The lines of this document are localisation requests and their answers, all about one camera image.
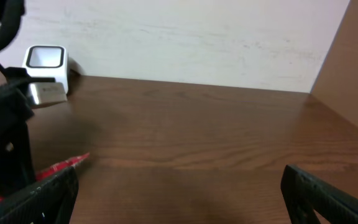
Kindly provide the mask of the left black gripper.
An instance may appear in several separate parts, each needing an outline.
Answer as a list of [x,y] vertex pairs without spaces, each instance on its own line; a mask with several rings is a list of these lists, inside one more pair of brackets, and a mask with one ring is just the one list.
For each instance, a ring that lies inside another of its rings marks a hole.
[[29,84],[54,83],[54,78],[32,78],[24,68],[8,69],[0,85],[0,196],[9,196],[35,182],[26,121],[33,117]]

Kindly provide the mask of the red snack bar wrapper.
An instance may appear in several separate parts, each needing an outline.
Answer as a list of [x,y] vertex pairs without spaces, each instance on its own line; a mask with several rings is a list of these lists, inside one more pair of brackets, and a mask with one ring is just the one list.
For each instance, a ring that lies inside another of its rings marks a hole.
[[65,168],[67,168],[67,167],[76,167],[79,164],[81,164],[85,159],[87,159],[89,157],[89,155],[90,154],[87,152],[86,154],[83,154],[80,156],[75,156],[75,157],[70,157],[65,161],[61,161],[56,164],[53,164],[50,167],[36,173],[35,179],[36,179],[36,181],[41,181],[41,180],[44,180],[47,177],[57,173],[58,171],[61,171]]

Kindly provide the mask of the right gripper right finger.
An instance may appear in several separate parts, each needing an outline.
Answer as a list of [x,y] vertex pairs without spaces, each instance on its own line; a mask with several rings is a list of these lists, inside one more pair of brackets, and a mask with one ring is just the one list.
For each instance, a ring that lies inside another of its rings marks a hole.
[[280,188],[290,221],[358,224],[358,199],[294,165],[285,166]]

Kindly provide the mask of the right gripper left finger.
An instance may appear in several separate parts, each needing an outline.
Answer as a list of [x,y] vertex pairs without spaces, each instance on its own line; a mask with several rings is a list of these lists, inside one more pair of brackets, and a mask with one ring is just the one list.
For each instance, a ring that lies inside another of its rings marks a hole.
[[69,223],[79,183],[73,167],[0,200],[0,223]]

